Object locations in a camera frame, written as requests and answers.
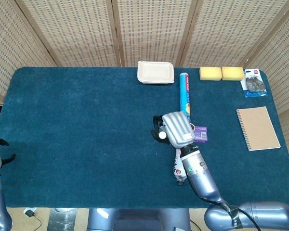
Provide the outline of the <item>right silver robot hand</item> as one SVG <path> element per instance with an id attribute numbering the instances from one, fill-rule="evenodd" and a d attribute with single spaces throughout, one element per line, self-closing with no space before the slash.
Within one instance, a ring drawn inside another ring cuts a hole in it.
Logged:
<path id="1" fill-rule="evenodd" d="M 199 150 L 194 145 L 195 135 L 190 123 L 183 112 L 172 112 L 164 115 L 153 116 L 154 129 L 151 130 L 153 138 L 159 142 L 172 145 L 175 149 L 180 149 L 182 156 Z M 160 139 L 158 133 L 164 131 L 166 139 Z"/>

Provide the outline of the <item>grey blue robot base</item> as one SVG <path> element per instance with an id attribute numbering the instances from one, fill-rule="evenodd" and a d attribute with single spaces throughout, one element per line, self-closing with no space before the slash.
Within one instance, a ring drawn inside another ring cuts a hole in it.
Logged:
<path id="1" fill-rule="evenodd" d="M 191 231 L 188 208 L 91 208 L 87 231 Z"/>

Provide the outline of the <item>purple small box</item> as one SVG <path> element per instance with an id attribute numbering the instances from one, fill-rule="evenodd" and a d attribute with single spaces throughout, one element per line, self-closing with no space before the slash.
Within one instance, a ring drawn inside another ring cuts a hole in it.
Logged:
<path id="1" fill-rule="evenodd" d="M 208 131 L 206 127 L 196 126 L 194 130 L 195 142 L 207 142 L 208 141 Z"/>

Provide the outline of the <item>blue cling wrap roll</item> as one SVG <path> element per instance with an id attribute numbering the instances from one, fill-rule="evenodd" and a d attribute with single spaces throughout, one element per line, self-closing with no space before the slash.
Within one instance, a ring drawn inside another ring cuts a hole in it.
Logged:
<path id="1" fill-rule="evenodd" d="M 185 113 L 188 120 L 190 120 L 190 94 L 189 94 L 189 75 L 181 73 L 179 75 L 180 81 L 180 110 Z"/>

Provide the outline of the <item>white red plastic bottle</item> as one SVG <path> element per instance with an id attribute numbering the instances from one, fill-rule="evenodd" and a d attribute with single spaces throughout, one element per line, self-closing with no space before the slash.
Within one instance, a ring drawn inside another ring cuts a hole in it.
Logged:
<path id="1" fill-rule="evenodd" d="M 186 172 L 185 172 L 183 163 L 181 161 L 181 150 L 180 149 L 176 150 L 173 173 L 174 173 L 174 175 L 176 177 L 177 184 L 179 186 L 184 186 L 187 176 L 186 176 Z"/>

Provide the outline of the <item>beige lidded food container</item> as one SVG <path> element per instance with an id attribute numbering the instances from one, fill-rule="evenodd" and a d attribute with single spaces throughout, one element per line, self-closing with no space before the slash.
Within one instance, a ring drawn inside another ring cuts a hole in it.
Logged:
<path id="1" fill-rule="evenodd" d="M 169 62 L 139 61 L 137 79 L 143 84 L 172 84 L 174 67 Z"/>

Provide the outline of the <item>yellow sponge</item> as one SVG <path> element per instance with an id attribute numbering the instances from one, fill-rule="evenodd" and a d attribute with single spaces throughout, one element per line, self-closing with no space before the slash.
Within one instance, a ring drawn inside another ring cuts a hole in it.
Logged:
<path id="1" fill-rule="evenodd" d="M 222 79 L 222 70 L 220 67 L 202 66 L 199 69 L 200 80 L 220 81 Z"/>
<path id="2" fill-rule="evenodd" d="M 241 81 L 244 78 L 242 67 L 224 66 L 221 68 L 222 80 Z"/>

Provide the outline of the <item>brown spiral notebook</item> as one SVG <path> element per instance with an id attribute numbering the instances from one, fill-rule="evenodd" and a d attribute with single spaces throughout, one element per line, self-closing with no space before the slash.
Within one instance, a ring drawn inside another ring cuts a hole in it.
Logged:
<path id="1" fill-rule="evenodd" d="M 236 110 L 249 151 L 280 148 L 280 143 L 265 106 Z"/>

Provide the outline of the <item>blue blister pack of clips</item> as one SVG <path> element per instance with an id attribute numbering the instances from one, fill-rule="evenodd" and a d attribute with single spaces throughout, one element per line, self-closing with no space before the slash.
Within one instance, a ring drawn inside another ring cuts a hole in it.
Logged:
<path id="1" fill-rule="evenodd" d="M 241 80 L 241 86 L 245 98 L 267 96 L 267 90 L 259 69 L 244 69 L 244 78 Z"/>

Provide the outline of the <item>blue carpet table mat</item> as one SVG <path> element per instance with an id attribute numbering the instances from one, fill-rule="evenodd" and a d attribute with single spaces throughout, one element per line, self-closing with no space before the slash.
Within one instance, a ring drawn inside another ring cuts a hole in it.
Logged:
<path id="1" fill-rule="evenodd" d="M 245 98 L 238 81 L 188 73 L 191 121 L 208 130 L 199 149 L 232 205 L 289 205 L 289 153 L 273 101 Z M 8 207 L 199 208 L 207 204 L 173 174 L 175 149 L 151 135 L 153 116 L 180 109 L 180 87 L 146 85 L 135 67 L 23 67 L 0 114 Z M 249 151 L 237 109 L 265 106 L 280 148 Z"/>

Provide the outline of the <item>grey metal table leg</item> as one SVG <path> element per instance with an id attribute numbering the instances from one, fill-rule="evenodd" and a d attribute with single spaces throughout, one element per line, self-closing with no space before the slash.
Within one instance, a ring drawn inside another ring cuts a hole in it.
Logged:
<path id="1" fill-rule="evenodd" d="M 76 208 L 51 208 L 47 231 L 74 231 Z"/>

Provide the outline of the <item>woven bamboo folding screen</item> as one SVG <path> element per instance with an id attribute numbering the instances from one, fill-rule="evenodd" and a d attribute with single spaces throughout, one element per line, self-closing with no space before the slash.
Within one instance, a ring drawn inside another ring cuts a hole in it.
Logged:
<path id="1" fill-rule="evenodd" d="M 23 66 L 262 69 L 289 151 L 289 0 L 0 0 L 0 102 Z"/>

